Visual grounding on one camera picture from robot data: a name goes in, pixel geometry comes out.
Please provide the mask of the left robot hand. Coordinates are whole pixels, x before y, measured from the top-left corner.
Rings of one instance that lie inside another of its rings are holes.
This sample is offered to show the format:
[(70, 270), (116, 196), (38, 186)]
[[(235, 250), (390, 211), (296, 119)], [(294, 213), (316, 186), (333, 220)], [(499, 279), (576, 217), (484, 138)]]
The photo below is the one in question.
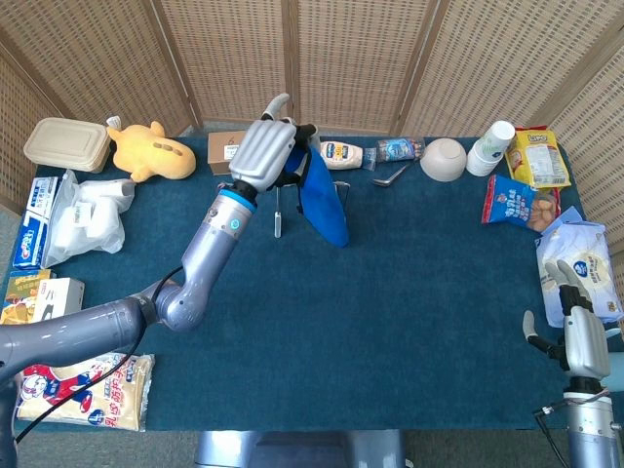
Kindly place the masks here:
[(265, 192), (281, 182), (280, 176), (296, 148), (307, 152), (320, 149), (318, 128), (313, 124), (299, 126), (292, 118), (278, 119), (290, 95), (281, 93), (266, 106), (243, 137), (229, 169), (232, 186), (242, 193)]

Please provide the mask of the grey and blue towel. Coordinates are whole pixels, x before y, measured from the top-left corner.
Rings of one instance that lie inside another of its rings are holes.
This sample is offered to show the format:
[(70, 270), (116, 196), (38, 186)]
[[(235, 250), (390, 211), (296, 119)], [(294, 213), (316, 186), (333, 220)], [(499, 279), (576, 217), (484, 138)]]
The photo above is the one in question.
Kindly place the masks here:
[(346, 215), (332, 175), (314, 147), (295, 147), (284, 167), (287, 184), (297, 187), (300, 212), (330, 244), (349, 242)]

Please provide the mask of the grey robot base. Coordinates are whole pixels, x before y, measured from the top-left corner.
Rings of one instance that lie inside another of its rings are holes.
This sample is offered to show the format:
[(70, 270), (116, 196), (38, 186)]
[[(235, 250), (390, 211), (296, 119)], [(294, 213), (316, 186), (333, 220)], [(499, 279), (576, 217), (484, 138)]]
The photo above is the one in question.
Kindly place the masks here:
[(392, 430), (199, 434), (194, 468), (413, 468), (404, 434)]

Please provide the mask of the pale blue pouch bag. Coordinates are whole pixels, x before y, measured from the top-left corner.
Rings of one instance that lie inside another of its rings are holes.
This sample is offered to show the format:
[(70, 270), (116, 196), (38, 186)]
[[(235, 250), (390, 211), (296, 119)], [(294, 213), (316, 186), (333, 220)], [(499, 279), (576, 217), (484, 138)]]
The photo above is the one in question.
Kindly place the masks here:
[(617, 296), (605, 238), (605, 226), (585, 221), (575, 207), (570, 207), (535, 241), (546, 319), (553, 328), (564, 324), (559, 287), (545, 265), (564, 261), (590, 295), (594, 312), (603, 323), (624, 319), (624, 309)]

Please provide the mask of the white mayonnaise bottle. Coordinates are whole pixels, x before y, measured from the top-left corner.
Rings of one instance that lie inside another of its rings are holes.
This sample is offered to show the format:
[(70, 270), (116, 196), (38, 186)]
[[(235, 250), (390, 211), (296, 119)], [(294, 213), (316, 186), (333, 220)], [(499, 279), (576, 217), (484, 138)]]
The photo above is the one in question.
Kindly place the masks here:
[(373, 171), (376, 166), (376, 149), (341, 141), (323, 141), (321, 156), (326, 166), (333, 171), (365, 169)]

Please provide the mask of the yellow plush toy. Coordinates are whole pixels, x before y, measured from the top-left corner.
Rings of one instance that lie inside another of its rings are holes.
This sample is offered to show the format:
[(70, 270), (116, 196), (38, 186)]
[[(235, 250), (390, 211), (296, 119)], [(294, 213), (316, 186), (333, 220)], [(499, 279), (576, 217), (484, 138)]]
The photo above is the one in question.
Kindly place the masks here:
[(184, 179), (196, 169), (194, 152), (167, 138), (165, 128), (157, 121), (149, 126), (131, 125), (124, 130), (107, 126), (106, 131), (116, 145), (113, 164), (128, 173), (135, 183), (153, 176)]

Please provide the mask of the black ladle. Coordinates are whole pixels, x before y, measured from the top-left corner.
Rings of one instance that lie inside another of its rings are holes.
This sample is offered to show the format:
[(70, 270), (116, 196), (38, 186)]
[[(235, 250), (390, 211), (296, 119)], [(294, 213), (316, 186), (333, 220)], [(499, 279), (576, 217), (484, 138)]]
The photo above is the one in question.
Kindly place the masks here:
[(396, 179), (398, 179), (408, 168), (410, 168), (414, 164), (413, 161), (410, 161), (404, 164), (399, 170), (390, 175), (386, 179), (374, 178), (371, 182), (380, 187), (388, 187), (394, 183)]

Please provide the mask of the clear plastic water bottle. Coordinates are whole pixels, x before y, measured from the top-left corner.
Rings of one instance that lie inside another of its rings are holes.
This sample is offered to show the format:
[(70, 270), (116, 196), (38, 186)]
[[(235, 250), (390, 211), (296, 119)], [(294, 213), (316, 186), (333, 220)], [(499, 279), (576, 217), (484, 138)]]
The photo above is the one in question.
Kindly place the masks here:
[(397, 137), (379, 140), (376, 144), (376, 162), (388, 163), (419, 160), (425, 150), (423, 138)]

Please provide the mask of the beige upturned bowl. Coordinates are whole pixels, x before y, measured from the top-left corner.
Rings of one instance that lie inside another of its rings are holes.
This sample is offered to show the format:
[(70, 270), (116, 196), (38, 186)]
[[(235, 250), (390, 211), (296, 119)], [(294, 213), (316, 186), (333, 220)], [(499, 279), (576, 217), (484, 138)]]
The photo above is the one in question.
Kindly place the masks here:
[(451, 182), (462, 176), (466, 162), (467, 154), (463, 146), (455, 139), (442, 137), (425, 146), (420, 167), (436, 181)]

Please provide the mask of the yellow snack bag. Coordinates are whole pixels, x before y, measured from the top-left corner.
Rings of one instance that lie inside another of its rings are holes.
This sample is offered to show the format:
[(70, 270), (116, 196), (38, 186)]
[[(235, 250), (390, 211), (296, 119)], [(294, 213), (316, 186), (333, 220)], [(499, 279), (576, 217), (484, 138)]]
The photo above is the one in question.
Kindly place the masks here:
[(556, 135), (546, 127), (520, 128), (505, 153), (513, 180), (536, 189), (571, 186)]

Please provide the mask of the white plastic bag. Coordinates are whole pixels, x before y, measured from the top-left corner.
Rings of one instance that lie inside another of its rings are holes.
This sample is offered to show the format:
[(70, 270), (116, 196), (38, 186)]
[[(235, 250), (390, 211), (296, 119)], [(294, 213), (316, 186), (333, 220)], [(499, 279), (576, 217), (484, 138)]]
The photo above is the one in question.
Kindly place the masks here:
[(66, 171), (53, 203), (42, 266), (90, 251), (119, 252), (125, 242), (121, 214), (130, 208), (135, 189), (128, 178), (79, 182)]

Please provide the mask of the wicker folding screen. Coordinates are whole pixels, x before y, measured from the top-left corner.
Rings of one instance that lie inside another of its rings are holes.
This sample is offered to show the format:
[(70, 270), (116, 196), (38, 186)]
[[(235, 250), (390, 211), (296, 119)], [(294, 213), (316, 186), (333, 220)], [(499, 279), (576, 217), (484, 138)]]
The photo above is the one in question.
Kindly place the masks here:
[(178, 134), (283, 92), (330, 129), (546, 125), (624, 249), (624, 0), (0, 0), (0, 203), (23, 206), (42, 118)]

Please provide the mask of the stack of paper cups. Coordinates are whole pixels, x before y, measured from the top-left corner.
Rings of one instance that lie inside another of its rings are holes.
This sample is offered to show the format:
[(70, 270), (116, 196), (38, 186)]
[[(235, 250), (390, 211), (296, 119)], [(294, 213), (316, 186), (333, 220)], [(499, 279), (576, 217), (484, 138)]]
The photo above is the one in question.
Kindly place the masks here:
[(504, 156), (515, 133), (511, 123), (495, 121), (470, 149), (466, 170), (473, 176), (488, 176)]

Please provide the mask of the white cardboard box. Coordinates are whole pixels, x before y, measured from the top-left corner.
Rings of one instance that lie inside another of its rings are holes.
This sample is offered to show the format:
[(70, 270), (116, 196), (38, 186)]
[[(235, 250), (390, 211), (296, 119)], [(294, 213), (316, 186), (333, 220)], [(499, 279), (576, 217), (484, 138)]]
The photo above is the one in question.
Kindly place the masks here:
[(42, 280), (35, 300), (32, 323), (82, 310), (85, 285), (72, 278)]

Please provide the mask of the yellow snack box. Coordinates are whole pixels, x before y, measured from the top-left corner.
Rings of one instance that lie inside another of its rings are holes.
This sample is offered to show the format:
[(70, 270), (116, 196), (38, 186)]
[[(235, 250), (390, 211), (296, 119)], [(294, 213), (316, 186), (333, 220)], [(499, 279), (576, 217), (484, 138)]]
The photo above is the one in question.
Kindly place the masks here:
[(31, 323), (40, 282), (54, 277), (51, 269), (13, 271), (9, 276), (0, 325)]

